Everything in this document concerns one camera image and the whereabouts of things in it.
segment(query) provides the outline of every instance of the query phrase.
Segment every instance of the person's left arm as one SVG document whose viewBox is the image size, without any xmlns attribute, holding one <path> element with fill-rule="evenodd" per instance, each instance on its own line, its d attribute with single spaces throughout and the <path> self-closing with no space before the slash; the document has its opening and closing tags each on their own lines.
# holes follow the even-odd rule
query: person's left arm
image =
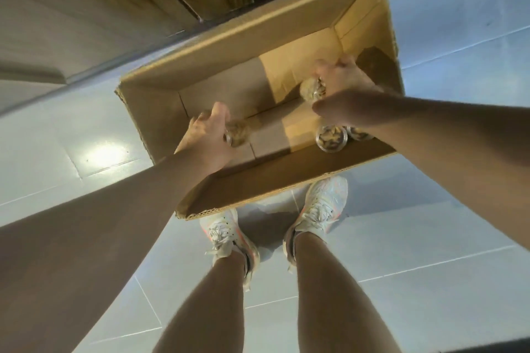
<svg viewBox="0 0 530 353">
<path fill-rule="evenodd" d="M 71 353 L 162 232 L 178 202 L 234 156 L 228 108 L 190 122 L 175 155 L 0 228 L 0 351 Z"/>
</svg>

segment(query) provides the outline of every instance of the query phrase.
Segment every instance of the person's right arm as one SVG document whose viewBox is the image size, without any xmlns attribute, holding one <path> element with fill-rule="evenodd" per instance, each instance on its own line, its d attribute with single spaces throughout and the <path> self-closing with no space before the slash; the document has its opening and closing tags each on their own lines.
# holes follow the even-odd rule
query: person's right arm
<svg viewBox="0 0 530 353">
<path fill-rule="evenodd" d="M 318 62 L 326 98 L 313 109 L 361 127 L 507 236 L 530 249 L 530 109 L 381 92 L 344 56 Z"/>
</svg>

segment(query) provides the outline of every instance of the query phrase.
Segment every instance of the floor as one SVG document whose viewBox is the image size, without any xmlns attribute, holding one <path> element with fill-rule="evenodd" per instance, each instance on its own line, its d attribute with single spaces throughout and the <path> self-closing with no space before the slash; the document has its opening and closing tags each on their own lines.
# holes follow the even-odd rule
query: floor
<svg viewBox="0 0 530 353">
<path fill-rule="evenodd" d="M 528 0 L 390 0 L 408 95 L 530 107 Z M 129 64 L 0 117 L 0 223 L 150 166 L 112 93 Z M 330 246 L 406 353 L 530 336 L 530 253 L 400 155 L 345 173 L 350 197 Z M 264 264 L 245 295 L 245 351 L 297 350 L 296 276 L 279 247 L 304 190 L 239 210 Z M 208 271 L 197 222 L 172 218 L 75 353 L 148 353 Z"/>
</svg>

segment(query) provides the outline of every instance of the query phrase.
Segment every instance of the shoe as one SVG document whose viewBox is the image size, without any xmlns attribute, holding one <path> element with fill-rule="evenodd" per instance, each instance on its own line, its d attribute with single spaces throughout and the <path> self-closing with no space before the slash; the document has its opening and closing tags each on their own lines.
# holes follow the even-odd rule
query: shoe
<svg viewBox="0 0 530 353">
<path fill-rule="evenodd" d="M 309 187 L 300 216 L 283 238 L 283 252 L 289 262 L 289 271 L 296 266 L 295 236 L 311 232 L 325 241 L 325 235 L 341 215 L 347 199 L 348 181 L 341 176 L 319 180 Z"/>
<path fill-rule="evenodd" d="M 218 214 L 205 216 L 200 219 L 200 225 L 206 236 L 214 243 L 214 248 L 206 252 L 206 254 L 214 255 L 214 263 L 219 258 L 232 254 L 233 250 L 245 256 L 243 289 L 249 290 L 252 274 L 260 264 L 260 254 L 254 243 L 239 228 L 237 211 L 229 209 Z"/>
</svg>

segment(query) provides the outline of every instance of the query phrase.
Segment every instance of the sneaker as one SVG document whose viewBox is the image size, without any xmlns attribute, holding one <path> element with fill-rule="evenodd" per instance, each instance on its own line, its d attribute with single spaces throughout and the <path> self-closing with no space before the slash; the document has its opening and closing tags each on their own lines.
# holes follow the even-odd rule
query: sneaker
<svg viewBox="0 0 530 353">
<path fill-rule="evenodd" d="M 243 289 L 250 289 L 252 273 L 260 264 L 260 255 L 253 242 L 241 231 L 237 224 L 237 211 L 229 209 L 218 214 L 205 216 L 200 219 L 202 230 L 214 243 L 214 248 L 206 254 L 214 255 L 214 263 L 219 258 L 224 258 L 237 251 L 245 256 L 245 278 Z"/>
<path fill-rule="evenodd" d="M 287 256 L 289 270 L 296 266 L 295 236 L 311 232 L 325 241 L 325 235 L 341 215 L 347 199 L 348 181 L 341 176 L 319 180 L 309 187 L 300 216 L 283 238 L 283 252 Z"/>
</svg>

